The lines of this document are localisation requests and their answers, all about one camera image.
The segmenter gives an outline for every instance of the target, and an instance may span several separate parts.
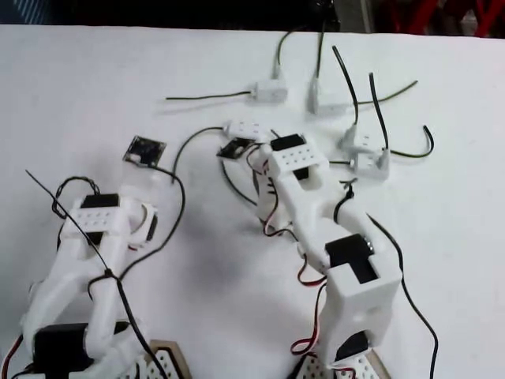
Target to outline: white plastic part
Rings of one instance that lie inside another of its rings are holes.
[[[275,184],[284,222],[293,224],[299,239],[298,251],[306,254],[316,271],[327,276],[327,301],[320,315],[316,352],[324,365],[330,365],[337,350],[357,332],[365,331],[370,347],[381,343],[401,272],[384,253],[384,237],[356,198],[341,205],[338,223],[333,220],[335,207],[346,191],[312,140],[305,140],[303,145],[276,152],[270,145],[263,145],[256,166],[264,168],[264,174],[258,176],[260,188],[270,180]],[[309,177],[298,180],[294,171],[302,168],[309,170]],[[260,192],[258,209],[267,202],[271,197]],[[368,261],[377,279],[359,283],[349,264],[330,267],[326,244],[351,234],[360,234],[372,244],[374,254]]]
[[[312,111],[318,116],[341,116],[346,113],[347,105],[339,103],[335,93],[325,92],[317,77],[311,86]]]
[[[338,143],[338,147],[350,154],[358,154],[359,152],[374,153],[379,150],[378,147],[372,145],[368,134],[358,132],[357,125],[352,125],[346,130]]]
[[[286,82],[279,77],[258,81],[252,90],[252,97],[261,103],[284,103],[287,93]]]
[[[390,158],[389,150],[380,153],[360,152],[353,158],[353,169],[360,177],[385,180],[389,177]]]
[[[224,127],[224,133],[229,139],[247,138],[257,142],[265,142],[268,139],[269,131],[260,126],[257,122],[229,122]]]
[[[147,203],[135,205],[138,200],[131,197],[120,197],[120,205],[110,208],[80,208],[82,201],[74,203],[70,214],[84,232],[103,232],[99,252],[111,271],[118,275],[125,267],[128,245],[145,242],[148,227],[144,224],[151,225],[154,208]],[[146,210],[144,222],[132,230],[132,225],[138,224],[138,209],[142,208]],[[74,298],[86,292],[89,281],[104,273],[102,261],[69,218],[62,228],[61,238],[53,267],[48,277],[33,291],[31,305],[21,321],[30,357],[33,355],[35,334],[41,328],[52,325]],[[88,356],[95,362],[86,370],[89,373],[71,377],[84,379],[111,377],[110,373],[118,375],[131,365],[142,347],[131,327],[114,334],[120,304],[115,281],[101,280],[90,288],[90,292],[93,308],[83,343]]]

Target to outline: connector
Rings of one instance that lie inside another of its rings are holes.
[[[319,79],[314,77],[311,86],[312,111],[318,116],[341,116],[346,112],[346,105],[339,103],[335,93],[325,92]]]
[[[281,77],[258,81],[251,95],[262,103],[284,103],[287,100],[286,82]]]
[[[381,153],[359,152],[353,159],[353,169],[358,176],[385,180],[389,177],[390,157],[389,150]]]
[[[229,122],[224,126],[224,134],[228,139],[245,138],[256,142],[266,142],[269,132],[257,122]]]
[[[372,145],[370,137],[367,134],[357,132],[357,125],[352,125],[346,130],[344,137],[342,137],[338,143],[338,147],[350,154],[362,152],[373,154],[377,150],[376,147]]]

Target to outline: black cable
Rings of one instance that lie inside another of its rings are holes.
[[[20,371],[19,373],[16,373],[13,377],[11,377],[10,379],[17,379],[18,377],[20,377],[21,375],[25,375],[27,373],[32,373],[33,371],[33,363],[30,363],[28,366],[26,366],[22,371]]]
[[[380,111],[379,100],[377,100],[376,93],[376,83],[373,80],[373,73],[368,75],[370,79],[370,91],[372,91],[373,105],[376,108],[377,117],[379,118],[380,128],[382,129],[382,134],[384,135],[384,143],[386,150],[389,149],[389,139],[387,138],[386,124],[384,123],[384,118],[382,117],[382,112]]]
[[[30,173],[30,171],[28,171],[28,170],[25,170],[25,171],[26,171],[26,173],[30,176],[30,178],[32,178],[32,179],[35,181],[35,183],[37,183],[37,184],[38,184],[38,185],[39,185],[39,186],[40,186],[40,187],[41,187],[44,191],[46,191],[46,192],[49,194],[49,196],[51,196],[51,197],[52,197],[53,202],[55,202],[55,203],[56,203],[56,205],[57,205],[58,207],[60,207],[60,209],[63,211],[63,214],[64,214],[65,218],[66,218],[66,217],[68,217],[68,218],[69,218],[69,219],[73,222],[73,224],[76,226],[76,228],[77,228],[77,229],[79,229],[79,232],[80,232],[80,233],[84,236],[84,238],[86,238],[86,241],[87,241],[87,242],[88,242],[88,244],[89,244],[89,245],[93,248],[93,250],[95,251],[96,255],[98,255],[98,257],[99,257],[99,258],[100,258],[100,260],[102,261],[102,263],[103,263],[103,265],[105,266],[105,268],[109,268],[109,267],[107,266],[107,263],[105,263],[105,260],[103,259],[102,254],[100,254],[100,252],[99,252],[99,251],[98,251],[98,249],[96,248],[96,245],[95,245],[95,244],[93,243],[93,241],[89,238],[89,236],[88,236],[86,233],[84,233],[84,231],[81,229],[81,227],[79,226],[79,224],[77,223],[77,221],[76,221],[76,220],[74,220],[74,219],[73,219],[73,217],[72,217],[72,216],[71,216],[71,215],[70,215],[70,214],[66,211],[66,209],[63,207],[62,203],[60,203],[60,202],[58,201],[58,199],[56,198],[56,196],[55,196],[55,195],[53,195],[53,194],[51,193],[51,191],[50,191],[50,190],[48,190],[48,189],[47,189],[47,187],[46,187],[46,186],[44,186],[44,184],[42,184],[42,183],[41,183],[41,182],[40,182],[40,181],[39,181],[39,180],[38,180],[35,176],[33,176],[33,175],[32,175],[32,173]]]
[[[195,96],[195,97],[166,97],[165,100],[204,100],[204,99],[220,99],[223,97],[235,97],[241,95],[250,95],[251,91],[241,91],[235,93],[225,93],[222,95],[207,95],[207,96]]]
[[[56,190],[56,193],[54,194],[54,197],[56,197],[57,199],[59,199],[59,197],[62,195],[62,192],[63,192],[65,186],[67,184],[69,184],[70,182],[75,181],[75,180],[81,180],[83,182],[88,183],[89,186],[92,188],[93,193],[95,195],[100,195],[100,188],[90,178],[88,178],[86,176],[71,176],[70,178],[65,179],[65,181],[62,184],[60,184],[60,186]],[[65,214],[63,214],[60,211],[58,211],[58,203],[56,201],[53,201],[53,204],[51,205],[50,208],[56,214],[56,216],[58,216],[60,219],[65,219],[66,218]]]
[[[140,258],[136,259],[135,261],[133,261],[132,263],[130,263],[128,266],[126,266],[126,268],[123,271],[123,273],[119,276],[120,280],[123,280],[125,278],[126,274],[128,273],[128,271],[131,270],[136,265],[138,265],[140,262],[145,261],[149,257],[151,257],[154,254],[158,253],[159,251],[163,250],[163,248],[170,241],[170,239],[172,238],[172,235],[174,235],[174,233],[177,230],[179,224],[181,223],[182,215],[184,213],[185,206],[186,206],[186,192],[185,192],[185,189],[184,189],[184,184],[182,184],[181,179],[176,174],[174,174],[174,173],[172,173],[170,171],[164,170],[164,169],[162,169],[160,167],[156,167],[156,166],[139,166],[139,167],[151,168],[152,170],[163,172],[164,174],[169,175],[173,180],[175,180],[178,183],[178,185],[181,187],[181,210],[179,211],[177,219],[175,220],[175,223],[172,226],[172,229],[170,230],[170,233],[167,235],[167,237],[161,243],[161,245],[158,246],[153,251],[151,251],[150,253],[146,253],[143,257],[140,257]]]
[[[335,223],[339,223],[340,208],[344,205],[344,203],[346,203],[346,201],[354,198],[353,181],[348,182],[346,185],[347,185],[347,192],[345,197],[337,203],[335,209],[333,210],[333,220],[335,221]]]
[[[206,132],[208,130],[223,130],[223,128],[221,126],[211,126],[209,128],[204,128],[202,130],[198,130],[196,133],[193,133],[191,136],[189,136],[189,138],[184,142],[184,144],[182,144],[181,148],[179,149],[179,151],[177,152],[177,155],[175,156],[175,161],[174,161],[174,165],[172,166],[172,172],[174,173],[174,175],[177,174],[177,165],[178,165],[178,162],[179,162],[179,158],[181,158],[181,154],[182,154],[182,151],[184,150],[184,148],[186,147],[186,145],[194,138],[196,137],[197,135],[203,133],[203,132]],[[172,184],[174,184],[174,181],[175,181],[175,178],[172,177]]]
[[[125,307],[125,312],[126,316],[128,317],[128,322],[132,326],[133,332],[135,333],[135,336],[137,336],[137,339],[140,342],[140,345],[142,345],[142,348],[144,351],[151,357],[152,361],[155,363],[156,368],[159,370],[159,374],[162,376],[163,379],[168,379],[168,376],[166,375],[166,372],[161,365],[161,363],[158,360],[158,357],[156,357],[156,354],[152,351],[151,347],[149,346],[148,342],[145,340],[144,336],[142,335],[142,332],[139,329],[139,326],[137,324],[137,320],[135,320],[135,317],[133,316],[133,312],[131,307],[129,306],[128,298],[126,297],[125,289],[123,288],[121,279],[119,279],[114,273],[110,270],[110,268],[107,268],[102,276],[99,276],[97,278],[94,278],[93,280],[90,280],[88,283],[88,293],[91,297],[91,292],[90,288],[91,285],[99,282],[100,280],[104,279],[113,279],[116,282],[116,285],[118,287],[118,292],[119,292],[119,297],[121,298],[121,301],[123,303],[123,306]]]
[[[394,99],[396,96],[399,96],[399,95],[403,94],[404,92],[407,92],[409,89],[411,89],[417,83],[419,83],[419,81],[413,81],[412,83],[410,83],[406,87],[400,89],[399,91],[397,91],[395,93],[391,93],[389,96],[386,96],[386,97],[384,97],[382,99],[379,99],[379,103],[384,103],[384,102],[386,102],[388,100]],[[366,104],[373,104],[373,100],[359,101],[358,102],[358,105],[366,105]]]
[[[358,110],[357,97],[356,97],[356,92],[354,91],[353,82],[351,81],[351,79],[349,77],[349,73],[347,72],[346,64],[344,63],[342,57],[340,56],[339,49],[337,49],[337,47],[335,45],[332,46],[331,49],[333,49],[333,52],[335,53],[335,57],[337,58],[337,62],[339,62],[340,68],[342,69],[342,73],[344,74],[344,77],[346,78],[347,87],[349,87],[350,95],[353,98],[354,125],[356,125],[359,110]]]
[[[326,20],[323,20],[323,27],[321,28],[321,33],[319,36],[319,46],[317,47],[316,78],[319,78],[319,72],[321,71],[321,55],[323,53],[323,40],[325,29],[326,29]]]
[[[430,370],[429,370],[429,377],[430,379],[433,379],[433,374],[435,373],[435,362],[436,362],[436,354],[439,350],[439,339],[438,336],[435,333],[435,330],[432,328],[432,326],[428,323],[428,320],[426,320],[425,316],[421,313],[421,311],[416,307],[416,305],[413,303],[412,298],[410,297],[410,293],[407,290],[407,286],[405,283],[405,273],[403,272],[403,253],[402,249],[400,248],[400,245],[396,242],[395,238],[387,231],[385,227],[383,227],[377,220],[375,220],[373,217],[368,215],[369,219],[373,222],[373,224],[380,229],[380,231],[383,232],[383,234],[389,239],[391,244],[395,247],[396,252],[398,253],[398,262],[400,266],[400,270],[402,271],[402,288],[403,292],[405,292],[405,296],[407,298],[407,301],[409,302],[410,306],[412,307],[413,311],[416,313],[416,315],[421,319],[423,324],[425,324],[426,328],[428,328],[429,332],[433,336],[433,341],[434,341],[434,346],[433,346],[433,354],[432,354],[432,363],[430,365]]]
[[[429,156],[433,152],[433,149],[435,148],[435,140],[433,140],[433,135],[429,131],[427,126],[423,126],[423,130],[424,130],[426,137],[428,138],[428,142],[429,142],[429,149],[427,152],[424,152],[423,154],[409,154],[406,152],[399,152],[397,150],[391,150],[391,154],[395,154],[397,156],[405,156],[406,158],[425,158],[426,156]]]
[[[290,35],[291,33],[299,32],[303,28],[305,28],[307,25],[302,25],[298,26],[295,29],[289,30],[284,36],[282,36],[281,40],[279,41],[279,45],[277,46],[277,63],[280,65],[281,64],[281,50],[282,50],[282,44],[284,43],[284,40]]]
[[[221,161],[221,170],[223,172],[223,176],[226,180],[226,182],[228,183],[228,185],[230,185],[231,189],[233,191],[235,191],[235,193],[240,196],[242,199],[244,199],[245,201],[249,202],[250,204],[254,205],[255,207],[258,205],[254,200],[252,200],[251,198],[247,197],[246,195],[243,194],[243,192],[241,192],[236,186],[235,184],[231,181],[231,178],[230,176],[228,175],[228,172],[226,171],[226,165],[224,164],[223,161]]]
[[[273,129],[270,129],[271,133],[275,136],[275,138],[280,138],[281,136],[279,135],[279,133],[277,133],[275,130]]]
[[[349,160],[331,160],[330,164],[346,164],[350,166],[350,161]]]

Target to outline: white table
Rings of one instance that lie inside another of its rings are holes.
[[[283,48],[286,104],[163,101],[241,91],[267,78],[280,36],[0,26],[3,354],[19,332],[29,284],[52,264],[60,225],[25,168],[53,190],[72,174],[86,174],[110,192],[117,189],[120,159],[133,135],[166,141],[161,165],[170,167],[188,135],[227,119],[254,120],[285,133],[311,131],[336,156],[335,138],[353,116],[332,120],[306,111],[316,62],[312,33],[290,36]],[[407,284],[440,338],[436,377],[499,376],[505,369],[505,43],[327,35],[321,77],[343,93],[332,43],[360,99],[370,98],[369,71],[376,74],[380,96],[420,81],[385,103],[383,114],[394,148],[422,151],[421,126],[427,124],[435,152],[422,162],[395,158],[389,180],[358,185],[358,196],[404,250]],[[374,110],[363,108],[360,120],[380,141]],[[161,254],[132,272],[127,290],[152,335],[179,342],[194,377],[285,377],[296,361],[290,344],[311,331],[316,292],[297,283],[301,260],[289,239],[262,237],[253,212],[227,189],[213,158],[220,143],[209,133],[183,155],[179,173],[189,203],[181,227]],[[249,176],[230,170],[253,196]],[[335,174],[352,177],[343,168]],[[63,201],[69,204],[84,189],[74,185]],[[158,238],[179,206],[176,186],[167,186],[167,196]],[[85,320],[89,305],[83,297],[64,321]],[[393,377],[428,377],[432,338],[401,291],[378,352]],[[11,373],[24,359],[22,352]]]

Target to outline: black wire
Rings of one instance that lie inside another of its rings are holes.
[[[109,268],[107,266],[107,263],[105,263],[105,260],[103,259],[102,257],[102,254],[100,254],[100,252],[98,251],[98,249],[96,248],[95,244],[93,243],[93,241],[89,238],[89,236],[84,233],[84,231],[81,229],[81,227],[79,226],[79,224],[77,223],[76,220],[73,219],[73,217],[66,211],[66,209],[63,207],[62,203],[60,203],[58,201],[58,199],[56,198],[55,195],[53,195],[51,193],[50,190],[47,189],[46,186],[44,186],[44,184],[42,184],[35,176],[32,175],[32,173],[30,173],[30,171],[28,170],[25,170],[26,173],[30,176],[30,178],[32,178],[35,183],[37,183],[44,191],[46,191],[49,196],[52,197],[53,201],[57,204],[58,207],[60,207],[60,209],[63,211],[63,213],[65,214],[65,217],[68,217],[72,222],[73,224],[76,226],[77,229],[79,229],[79,232],[84,236],[84,238],[86,238],[86,241],[88,242],[88,244],[93,248],[93,250],[96,252],[96,255],[98,255],[98,257],[100,258],[100,260],[102,261],[103,265],[105,266],[105,268]]]
[[[154,353],[154,351],[152,351],[148,342],[145,340],[144,336],[142,336],[142,332],[139,330],[139,327],[137,325],[137,321],[135,320],[135,317],[133,316],[133,313],[132,313],[132,309],[129,306],[128,298],[126,298],[125,289],[123,288],[121,280],[116,278],[116,284],[118,285],[119,296],[121,296],[123,306],[125,307],[126,315],[128,316],[128,321],[129,321],[130,325],[132,325],[132,329],[133,329],[133,332],[135,333],[135,336],[137,336],[137,339],[139,340],[140,344],[144,348],[144,351],[146,353],[148,353],[148,355],[151,357],[152,361],[155,363],[156,367],[159,370],[159,374],[162,376],[162,378],[168,379],[168,375],[166,375],[166,372],[165,372],[163,366],[161,366],[161,363],[159,362],[158,357],[156,357],[156,354]]]
[[[277,211],[277,208],[279,207],[279,194],[277,193],[277,189],[275,188],[275,184],[274,184],[274,181],[269,178],[269,183],[268,183],[268,186],[272,188],[272,191],[269,191],[268,193],[272,194],[272,195],[275,195],[275,204],[274,204],[274,208],[272,210],[272,213],[270,214],[270,216],[273,216],[273,213]],[[281,235],[283,234],[284,232],[288,233],[289,235],[291,235],[291,237],[293,237],[293,239],[298,242],[298,237],[295,235],[295,233],[291,230],[291,229],[288,229],[288,228],[283,228],[283,229],[279,229],[277,231],[274,231],[273,233],[265,233],[265,230],[263,230],[264,232],[264,235],[266,235],[267,237],[275,237],[276,235]]]
[[[413,81],[412,83],[410,83],[406,87],[400,89],[399,91],[397,91],[395,93],[391,93],[389,96],[386,96],[386,97],[384,97],[382,99],[379,99],[379,103],[385,103],[388,100],[394,99],[396,96],[399,96],[399,95],[403,94],[404,92],[407,92],[409,89],[411,89],[417,83],[419,83],[419,81]],[[366,104],[373,104],[373,100],[359,101],[358,102],[358,105],[366,105]]]
[[[23,371],[20,371],[19,373],[16,373],[13,377],[11,377],[10,379],[17,379],[18,377],[20,377],[21,375],[25,375],[27,373],[31,373],[33,370],[33,368],[27,368],[27,369],[24,369]]]
[[[100,195],[100,188],[90,178],[88,178],[86,176],[71,176],[70,178],[65,179],[65,181],[62,184],[60,184],[60,186],[56,190],[56,193],[54,194],[54,197],[59,199],[59,197],[62,195],[62,192],[63,192],[65,186],[74,180],[81,180],[83,182],[88,183],[89,186],[92,188],[93,193],[95,195]],[[51,205],[50,208],[56,214],[56,216],[58,216],[60,219],[66,218],[65,214],[58,211],[58,203],[56,201],[53,201],[53,204]]]
[[[277,63],[280,65],[281,64],[281,50],[282,50],[282,44],[284,43],[284,40],[290,35],[291,33],[294,32],[299,32],[303,28],[305,28],[307,25],[302,25],[298,26],[295,29],[289,30],[284,36],[282,36],[281,40],[279,41],[279,45],[277,46]]]
[[[136,265],[138,265],[140,262],[145,261],[149,257],[152,257],[154,254],[156,254],[159,251],[163,250],[163,248],[170,241],[170,239],[172,238],[172,235],[174,235],[174,233],[177,230],[179,224],[181,223],[182,215],[184,213],[185,206],[186,206],[186,192],[185,192],[185,189],[184,189],[184,184],[182,184],[181,179],[176,174],[174,174],[174,173],[172,173],[170,171],[164,170],[164,169],[162,169],[160,167],[156,167],[156,166],[143,166],[143,167],[145,167],[145,168],[151,168],[152,170],[163,172],[164,174],[169,175],[172,179],[174,179],[178,183],[178,185],[181,187],[181,210],[179,211],[177,219],[175,220],[175,223],[172,226],[172,229],[170,230],[170,233],[167,235],[167,237],[161,243],[161,245],[158,246],[153,251],[151,251],[150,253],[146,253],[143,257],[140,257],[140,258],[136,259],[135,261],[133,261],[132,263],[130,263],[128,266],[126,266],[125,271],[123,271],[123,273],[119,276],[120,280],[123,280],[125,278],[126,274],[128,273],[128,271],[131,270]]]
[[[204,99],[219,99],[223,97],[235,97],[240,95],[249,95],[251,91],[241,91],[235,93],[225,93],[222,95],[208,95],[208,96],[196,96],[196,97],[166,97],[165,100],[204,100]]]
[[[137,320],[135,320],[135,317],[133,316],[132,309],[129,306],[128,298],[126,297],[125,289],[123,288],[121,279],[119,279],[116,275],[114,275],[113,272],[109,268],[106,269],[105,273],[102,276],[94,278],[93,280],[90,280],[90,282],[88,283],[89,296],[91,297],[91,292],[90,292],[91,285],[96,282],[99,282],[100,280],[104,280],[104,279],[113,279],[116,282],[116,285],[118,287],[119,297],[121,298],[123,306],[125,307],[126,316],[128,317],[128,321],[129,321],[130,325],[132,326],[135,336],[137,336],[137,339],[139,340],[140,345],[142,345],[142,348],[144,349],[144,351],[151,357],[152,361],[155,363],[156,368],[159,370],[159,374],[163,377],[163,379],[168,379],[168,376],[166,375],[163,366],[159,362],[158,357],[156,357],[156,354],[152,351],[151,347],[149,346],[148,342],[145,340],[144,336],[142,335],[142,332],[139,329],[139,326],[137,324]]]
[[[433,149],[435,148],[435,140],[433,140],[433,135],[429,131],[427,126],[423,126],[423,130],[426,134],[426,137],[428,138],[429,142],[429,150],[423,154],[409,154],[406,152],[399,152],[397,150],[391,150],[391,154],[395,154],[397,156],[405,156],[406,158],[425,158],[426,156],[429,156],[432,152]]]
[[[382,117],[382,112],[380,111],[379,100],[377,100],[376,83],[373,80],[373,73],[368,75],[370,79],[370,91],[372,91],[373,105],[376,108],[377,117],[379,118],[380,128],[382,129],[382,134],[384,135],[384,143],[386,144],[386,150],[389,149],[389,139],[387,138],[386,124],[384,123],[384,118]]]
[[[198,134],[200,133],[203,133],[203,132],[206,132],[208,130],[223,130],[223,128],[221,126],[211,126],[209,128],[204,128],[202,130],[198,130],[196,133],[193,133],[191,136],[189,136],[189,138],[184,142],[184,144],[182,144],[181,148],[179,149],[179,151],[177,152],[177,155],[175,156],[175,161],[174,161],[174,165],[172,166],[172,172],[174,173],[174,175],[176,175],[176,171],[177,171],[177,165],[178,165],[178,162],[179,162],[179,158],[181,158],[181,154],[182,154],[182,151],[184,150],[184,148],[186,147],[186,145],[194,138],[196,137]],[[172,184],[174,184],[174,181],[175,181],[175,178],[172,177]]]
[[[344,77],[346,78],[347,87],[349,87],[350,95],[353,98],[354,125],[356,125],[359,110],[358,110],[358,106],[357,106],[357,97],[356,97],[356,92],[354,91],[353,82],[351,81],[351,79],[349,77],[349,73],[347,72],[346,64],[344,63],[342,57],[340,56],[339,49],[337,49],[337,47],[335,45],[332,46],[331,49],[333,49],[333,52],[335,53],[335,57],[337,58],[337,61],[339,62],[340,68],[342,69],[342,73],[344,74]]]
[[[254,205],[255,207],[258,205],[254,200],[252,200],[251,198],[247,197],[247,195],[244,195],[243,192],[241,192],[236,186],[235,184],[231,181],[231,178],[230,176],[228,175],[228,172],[226,171],[226,165],[224,164],[223,161],[221,161],[221,170],[223,172],[223,176],[226,180],[226,182],[230,185],[231,189],[233,191],[235,191],[235,193],[240,196],[242,199],[244,199],[245,201],[251,203],[252,205]]]
[[[330,164],[346,164],[350,166],[350,161],[349,160],[331,160]]]
[[[280,138],[281,136],[279,135],[279,133],[277,133],[275,130],[273,129],[270,129],[271,133],[275,136],[275,138]]]
[[[321,71],[321,55],[323,53],[323,40],[324,40],[324,30],[326,29],[326,20],[323,20],[323,27],[321,28],[321,34],[319,37],[319,46],[317,47],[317,65],[316,65],[316,77],[319,77],[319,72]]]
[[[396,252],[398,253],[398,262],[400,266],[400,270],[402,271],[402,288],[403,292],[405,292],[405,296],[407,298],[407,301],[409,302],[410,306],[412,307],[413,311],[416,313],[416,315],[421,319],[423,324],[425,324],[426,328],[428,328],[429,332],[433,336],[433,341],[434,341],[434,346],[433,346],[433,354],[432,354],[432,363],[430,365],[430,370],[429,370],[429,377],[430,379],[433,379],[433,374],[435,373],[435,362],[436,362],[436,354],[439,350],[439,339],[438,336],[435,333],[435,330],[432,328],[432,326],[429,324],[428,320],[426,320],[425,316],[421,313],[421,311],[416,307],[416,305],[413,303],[412,298],[410,297],[410,293],[407,290],[407,286],[405,283],[405,273],[403,272],[403,253],[402,249],[400,248],[400,245],[396,242],[395,238],[387,231],[385,227],[383,227],[377,220],[375,220],[373,217],[368,215],[369,219],[373,222],[373,224],[380,229],[380,231],[383,232],[383,234],[389,239],[391,244],[395,247]]]

